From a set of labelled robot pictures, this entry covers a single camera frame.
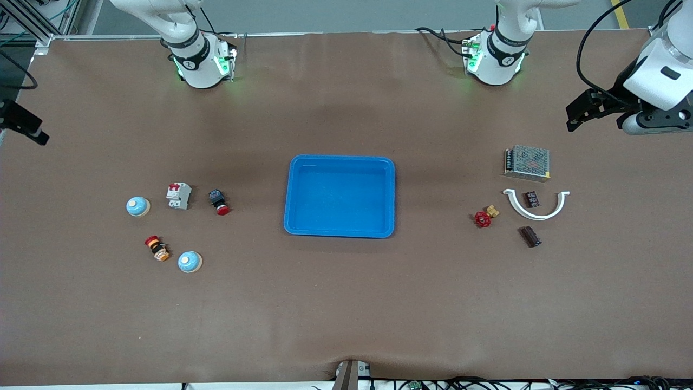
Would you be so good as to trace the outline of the red yellow emergency stop button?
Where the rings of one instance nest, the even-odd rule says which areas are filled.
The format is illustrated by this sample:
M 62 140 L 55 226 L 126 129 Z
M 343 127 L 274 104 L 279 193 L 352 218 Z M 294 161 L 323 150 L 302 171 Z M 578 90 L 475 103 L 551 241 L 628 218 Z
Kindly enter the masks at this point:
M 170 252 L 165 243 L 161 241 L 159 236 L 152 235 L 145 240 L 145 245 L 148 247 L 154 258 L 159 262 L 166 261 L 170 257 Z

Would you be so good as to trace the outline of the metal mesh power supply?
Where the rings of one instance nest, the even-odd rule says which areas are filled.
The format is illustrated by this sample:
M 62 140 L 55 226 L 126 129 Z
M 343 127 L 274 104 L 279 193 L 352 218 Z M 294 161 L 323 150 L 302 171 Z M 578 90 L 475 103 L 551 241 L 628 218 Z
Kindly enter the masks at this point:
M 551 178 L 550 151 L 546 148 L 517 144 L 505 149 L 504 161 L 504 176 L 541 183 Z

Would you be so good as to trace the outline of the white red circuit breaker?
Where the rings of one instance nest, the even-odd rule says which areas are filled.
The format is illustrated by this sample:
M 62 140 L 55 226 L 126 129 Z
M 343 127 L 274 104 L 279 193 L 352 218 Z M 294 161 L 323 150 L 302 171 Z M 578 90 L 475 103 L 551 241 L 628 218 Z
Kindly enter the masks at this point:
M 168 207 L 176 210 L 187 210 L 192 187 L 186 183 L 171 183 L 168 186 L 166 200 Z

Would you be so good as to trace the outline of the blue plastic tray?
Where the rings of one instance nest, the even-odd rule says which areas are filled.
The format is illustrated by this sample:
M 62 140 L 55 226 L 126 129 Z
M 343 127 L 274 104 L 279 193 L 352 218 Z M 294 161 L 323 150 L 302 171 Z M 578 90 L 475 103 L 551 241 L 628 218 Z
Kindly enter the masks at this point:
M 384 239 L 395 230 L 396 170 L 386 157 L 299 154 L 288 168 L 284 229 Z

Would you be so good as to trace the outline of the white curved pipe clamp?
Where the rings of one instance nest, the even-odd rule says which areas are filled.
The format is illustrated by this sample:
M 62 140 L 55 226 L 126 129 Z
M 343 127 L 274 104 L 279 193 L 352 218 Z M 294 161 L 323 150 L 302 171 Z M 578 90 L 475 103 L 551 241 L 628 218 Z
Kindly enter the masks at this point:
M 507 198 L 509 199 L 509 203 L 510 203 L 511 207 L 513 208 L 513 210 L 516 213 L 518 213 L 519 215 L 521 215 L 522 217 L 524 217 L 525 219 L 529 219 L 529 220 L 548 220 L 548 219 L 552 219 L 553 217 L 556 217 L 564 209 L 566 198 L 569 195 L 571 195 L 571 192 L 558 193 L 557 194 L 558 201 L 557 201 L 557 205 L 556 205 L 554 211 L 552 213 L 546 214 L 546 215 L 537 215 L 537 214 L 532 214 L 530 211 L 528 211 L 527 209 L 522 207 L 522 205 L 520 205 L 520 202 L 517 198 L 517 193 L 515 192 L 514 188 L 506 188 L 505 190 L 502 191 L 502 193 L 504 195 L 506 195 Z

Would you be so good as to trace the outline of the brown table mat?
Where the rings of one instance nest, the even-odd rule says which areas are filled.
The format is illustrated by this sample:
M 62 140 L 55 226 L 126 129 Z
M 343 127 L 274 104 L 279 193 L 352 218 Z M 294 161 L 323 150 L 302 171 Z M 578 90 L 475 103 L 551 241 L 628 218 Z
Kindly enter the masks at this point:
M 537 34 L 487 87 L 416 33 L 250 37 L 209 90 L 155 40 L 52 43 L 19 97 L 49 143 L 0 148 L 0 386 L 302 382 L 343 360 L 398 379 L 693 378 L 693 133 L 569 133 L 580 39 Z M 547 182 L 503 175 L 517 144 L 550 151 Z M 299 154 L 392 160 L 393 234 L 287 233 Z M 168 207 L 175 182 L 187 210 Z M 571 195 L 529 220 L 505 189 L 535 215 Z

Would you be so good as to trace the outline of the red black push button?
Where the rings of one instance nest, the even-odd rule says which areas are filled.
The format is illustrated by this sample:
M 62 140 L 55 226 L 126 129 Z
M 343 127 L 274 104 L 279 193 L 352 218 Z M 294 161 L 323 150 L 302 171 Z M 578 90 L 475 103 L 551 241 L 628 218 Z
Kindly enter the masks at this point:
M 215 190 L 208 193 L 208 197 L 210 198 L 211 205 L 215 207 L 217 215 L 223 216 L 230 213 L 231 208 L 228 207 L 226 199 L 220 190 L 215 188 Z

